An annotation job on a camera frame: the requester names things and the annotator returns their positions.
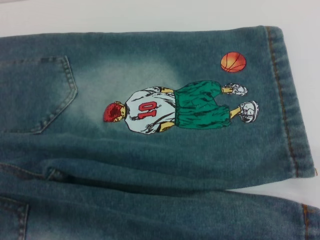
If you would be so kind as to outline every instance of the embroidered patch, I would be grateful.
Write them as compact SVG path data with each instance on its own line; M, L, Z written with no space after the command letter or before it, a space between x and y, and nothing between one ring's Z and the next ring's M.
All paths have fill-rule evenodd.
M238 52L229 52L221 60L221 68L228 73L237 73L246 67L245 57Z
M178 89L154 86L136 91L126 102L109 104L103 114L105 122L124 120L131 131L142 134L160 133L177 126L185 129L219 129L228 127L239 116L245 123L257 119L259 106L247 101L236 109L218 105L221 94L244 96L247 88L229 83L224 87L215 81L197 81Z

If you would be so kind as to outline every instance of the white surface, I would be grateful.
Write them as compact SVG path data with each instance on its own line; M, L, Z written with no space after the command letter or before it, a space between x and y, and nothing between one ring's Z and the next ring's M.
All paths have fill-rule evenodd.
M320 174L319 0L24 0L0 4L0 37L66 32L282 28L315 167ZM243 188L320 208L320 176Z

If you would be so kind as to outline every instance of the number 10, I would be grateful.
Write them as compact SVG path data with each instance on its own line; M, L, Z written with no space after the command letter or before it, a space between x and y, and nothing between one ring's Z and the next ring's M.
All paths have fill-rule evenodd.
M144 119L145 117L155 117L157 115L157 110L153 110L153 109L155 109L156 107L157 107L157 103L155 101L150 101L150 102L145 102L140 104L139 111L141 112L148 111L148 110L152 110L152 111L139 113L138 118Z

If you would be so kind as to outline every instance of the jeans pocket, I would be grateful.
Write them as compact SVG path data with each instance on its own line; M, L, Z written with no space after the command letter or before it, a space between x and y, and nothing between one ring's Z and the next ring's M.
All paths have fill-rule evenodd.
M24 240L29 205L6 197L0 197L0 239Z
M66 56L0 62L0 132L40 134L76 94Z

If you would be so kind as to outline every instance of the sneaker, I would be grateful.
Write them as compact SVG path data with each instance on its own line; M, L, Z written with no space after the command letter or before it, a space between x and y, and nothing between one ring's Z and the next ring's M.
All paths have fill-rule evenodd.
M252 123L256 120L259 106L255 101L247 101L240 104L240 118L245 123Z
M232 89L232 92L227 92L227 94L236 94L236 95L244 96L248 92L246 87L241 86L240 84L237 84L237 83L228 83L227 85L224 86L224 88Z

